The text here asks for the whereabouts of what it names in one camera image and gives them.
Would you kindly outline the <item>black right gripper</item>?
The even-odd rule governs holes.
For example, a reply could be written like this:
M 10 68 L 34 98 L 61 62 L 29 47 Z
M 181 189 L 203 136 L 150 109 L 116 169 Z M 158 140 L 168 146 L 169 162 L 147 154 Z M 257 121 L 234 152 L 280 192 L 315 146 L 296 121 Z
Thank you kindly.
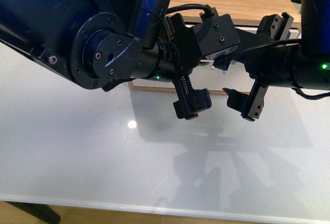
M 259 46 L 288 40 L 292 23 L 293 17 L 286 12 L 281 15 L 273 14 L 263 17 L 257 28 L 253 45 Z M 234 89 L 223 88 L 223 91 L 228 95 L 227 106 L 241 112 L 241 116 L 248 121 L 253 122 L 261 115 L 264 97 L 269 87 L 266 78 L 272 71 L 271 63 L 273 59 L 271 54 L 280 47 L 282 46 L 271 45 L 256 49 L 248 54 L 248 58 L 244 63 L 245 70 L 255 80 L 249 95 Z

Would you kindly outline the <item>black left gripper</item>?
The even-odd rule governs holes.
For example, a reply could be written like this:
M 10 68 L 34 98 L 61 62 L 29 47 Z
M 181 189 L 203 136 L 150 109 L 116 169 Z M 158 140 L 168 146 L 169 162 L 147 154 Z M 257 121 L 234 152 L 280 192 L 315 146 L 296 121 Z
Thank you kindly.
M 209 91 L 194 89 L 189 78 L 193 69 L 199 65 L 202 53 L 193 28 L 185 25 L 181 14 L 177 13 L 167 18 L 167 21 L 172 33 L 171 43 L 177 49 L 174 58 L 178 60 L 172 81 L 178 101 L 173 106 L 179 119 L 190 120 L 212 106 Z

